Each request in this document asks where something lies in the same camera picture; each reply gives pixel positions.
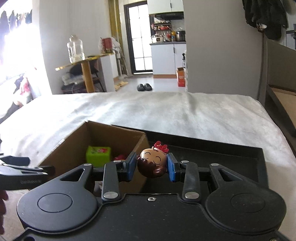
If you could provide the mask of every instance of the glass bottle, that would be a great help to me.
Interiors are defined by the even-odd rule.
[[[76,35],[71,36],[67,47],[71,63],[85,60],[82,41]]]

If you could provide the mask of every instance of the green cube toy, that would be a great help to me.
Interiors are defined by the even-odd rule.
[[[86,151],[86,161],[94,167],[103,167],[111,161],[111,148],[89,146]]]

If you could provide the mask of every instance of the black slipper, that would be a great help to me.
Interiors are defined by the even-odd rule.
[[[145,91],[145,87],[144,87],[144,85],[143,85],[143,84],[139,84],[139,85],[137,86],[137,90],[138,90],[138,91]]]
[[[144,86],[144,87],[145,87],[145,90],[146,90],[146,91],[151,91],[151,90],[152,90],[152,87],[151,87],[151,85],[150,85],[150,84],[148,84],[148,83],[147,83],[147,84],[145,84],[145,86]]]

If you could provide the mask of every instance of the white bed sheet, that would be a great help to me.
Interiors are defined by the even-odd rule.
[[[169,92],[42,96],[0,125],[1,151],[29,156],[36,166],[86,120],[262,148],[270,188],[287,204],[280,231],[296,240],[296,159],[280,129],[251,97]]]

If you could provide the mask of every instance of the toy figure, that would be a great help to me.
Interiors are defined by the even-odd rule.
[[[148,178],[164,175],[168,151],[168,146],[161,145],[160,141],[156,142],[151,149],[143,150],[137,159],[139,172]]]

